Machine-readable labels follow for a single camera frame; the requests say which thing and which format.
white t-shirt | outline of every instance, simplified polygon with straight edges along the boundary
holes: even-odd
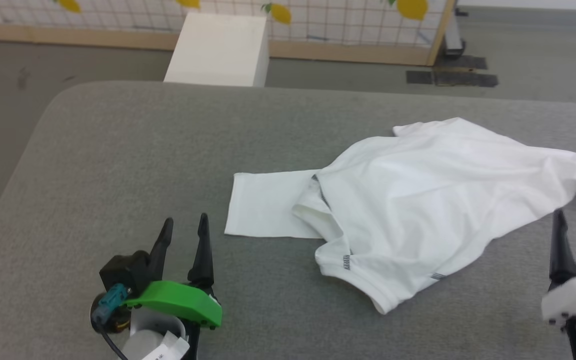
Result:
[[[462,118],[393,130],[321,170],[235,174],[226,234],[322,237],[322,274],[386,314],[576,194],[574,152],[525,146]]]

black cable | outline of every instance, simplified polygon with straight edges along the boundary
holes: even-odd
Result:
[[[99,323],[98,321],[96,322],[96,327],[99,330],[99,333],[101,334],[101,336],[103,337],[103,339],[105,340],[105,342],[108,344],[108,346],[110,347],[110,349],[112,349],[112,351],[114,351],[115,354],[117,354],[117,356],[121,359],[121,360],[128,360],[128,358],[126,357],[126,355],[124,355],[124,353],[119,350],[119,348],[117,347],[117,345],[113,342],[113,340],[110,339],[110,337],[108,336],[108,333],[106,332],[103,324]]]

wire grid panel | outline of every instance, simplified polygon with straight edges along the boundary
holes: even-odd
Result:
[[[427,3],[422,20],[397,2]],[[5,22],[128,32],[179,32],[186,14],[265,16],[276,41],[430,48],[447,0],[0,0]]]

wooden frame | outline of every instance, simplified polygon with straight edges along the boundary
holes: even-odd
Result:
[[[443,43],[446,25],[448,25],[454,6],[455,0],[446,1],[446,9],[450,10],[443,12],[435,41],[431,48],[382,45],[347,46],[302,41],[270,41],[270,57],[432,66]],[[0,41],[19,43],[172,51],[177,44],[178,37],[178,34],[162,32],[34,27],[0,23]]]

white box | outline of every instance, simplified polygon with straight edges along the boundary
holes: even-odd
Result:
[[[263,87],[268,62],[265,17],[189,13],[164,82]]]

